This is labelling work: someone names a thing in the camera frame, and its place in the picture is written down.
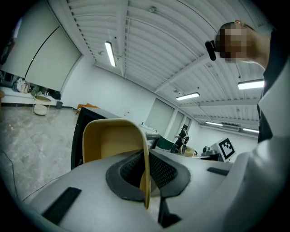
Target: ceiling light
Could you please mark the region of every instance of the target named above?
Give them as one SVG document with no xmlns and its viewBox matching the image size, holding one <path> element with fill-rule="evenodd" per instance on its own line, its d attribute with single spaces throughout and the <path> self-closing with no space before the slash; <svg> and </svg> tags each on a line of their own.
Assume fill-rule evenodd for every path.
<svg viewBox="0 0 290 232">
<path fill-rule="evenodd" d="M 252 129 L 247 129 L 247 128 L 243 128 L 243 131 L 248 131 L 248 132 L 259 133 L 259 131 L 258 131 L 258 130 L 252 130 Z"/>
<path fill-rule="evenodd" d="M 177 97 L 176 100 L 180 101 L 180 100 L 189 99 L 193 97 L 199 97 L 199 93 L 198 92 L 190 93 L 181 97 Z"/>
<path fill-rule="evenodd" d="M 254 81 L 247 81 L 247 82 L 239 82 L 237 84 L 239 89 L 253 89 L 253 88 L 263 88 L 264 87 L 264 80 L 254 80 Z"/>
<path fill-rule="evenodd" d="M 108 56 L 111 62 L 111 65 L 116 67 L 116 62 L 115 62 L 115 58 L 114 58 L 114 53 L 113 53 L 113 47 L 112 47 L 112 43 L 111 42 L 105 42 L 105 46 L 108 52 Z"/>
<path fill-rule="evenodd" d="M 205 123 L 207 123 L 207 124 L 211 124 L 211 125 L 216 125 L 216 126 L 222 126 L 222 124 L 220 124 L 220 123 L 215 123 L 215 122 L 209 122 L 209 121 L 206 121 Z"/>
</svg>

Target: white ceiling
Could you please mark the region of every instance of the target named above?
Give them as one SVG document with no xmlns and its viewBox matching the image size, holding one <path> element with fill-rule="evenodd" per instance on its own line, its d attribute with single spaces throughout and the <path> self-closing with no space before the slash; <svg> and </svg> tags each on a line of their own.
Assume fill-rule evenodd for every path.
<svg viewBox="0 0 290 232">
<path fill-rule="evenodd" d="M 269 31 L 267 19 L 248 0 L 49 0 L 49 4 L 95 65 L 157 93 L 201 123 L 258 128 L 261 89 L 241 91 L 237 83 L 263 78 L 262 68 L 228 64 L 219 57 L 211 61 L 204 45 L 222 24 L 236 19 L 257 31 Z M 112 43 L 116 68 L 110 65 L 106 41 Z M 200 97 L 175 99 L 192 92 Z"/>
</svg>

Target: tan plastic cover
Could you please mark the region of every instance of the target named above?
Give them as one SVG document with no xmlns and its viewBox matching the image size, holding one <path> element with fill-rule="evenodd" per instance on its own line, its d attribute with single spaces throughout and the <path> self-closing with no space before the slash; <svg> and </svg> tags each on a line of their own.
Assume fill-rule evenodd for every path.
<svg viewBox="0 0 290 232">
<path fill-rule="evenodd" d="M 140 189 L 145 192 L 145 206 L 150 200 L 150 167 L 146 138 L 141 129 L 126 119 L 99 119 L 90 122 L 82 137 L 83 162 L 103 159 L 132 150 L 144 150 L 145 172 Z"/>
</svg>

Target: speckled floor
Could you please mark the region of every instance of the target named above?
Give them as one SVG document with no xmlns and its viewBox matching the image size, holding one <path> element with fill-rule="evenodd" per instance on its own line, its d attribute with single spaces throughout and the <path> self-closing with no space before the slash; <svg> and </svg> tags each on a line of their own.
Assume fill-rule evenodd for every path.
<svg viewBox="0 0 290 232">
<path fill-rule="evenodd" d="M 13 162 L 20 200 L 71 170 L 71 148 L 78 117 L 72 109 L 51 108 L 46 116 L 32 114 L 31 110 L 31 107 L 2 107 L 0 122 L 0 148 Z M 15 195 L 12 165 L 2 152 L 0 174 L 8 190 Z M 43 189 L 32 194 L 25 203 Z M 160 197 L 151 197 L 148 208 L 156 221 L 159 203 Z"/>
</svg>

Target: wooden stool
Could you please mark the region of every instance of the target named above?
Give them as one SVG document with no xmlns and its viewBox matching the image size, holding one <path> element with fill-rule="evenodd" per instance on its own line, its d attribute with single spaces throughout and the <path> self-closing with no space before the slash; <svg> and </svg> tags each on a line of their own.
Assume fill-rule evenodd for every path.
<svg viewBox="0 0 290 232">
<path fill-rule="evenodd" d="M 0 90 L 0 121 L 2 121 L 2 113 L 1 113 L 1 99 L 5 97 L 5 94 L 3 91 Z"/>
</svg>

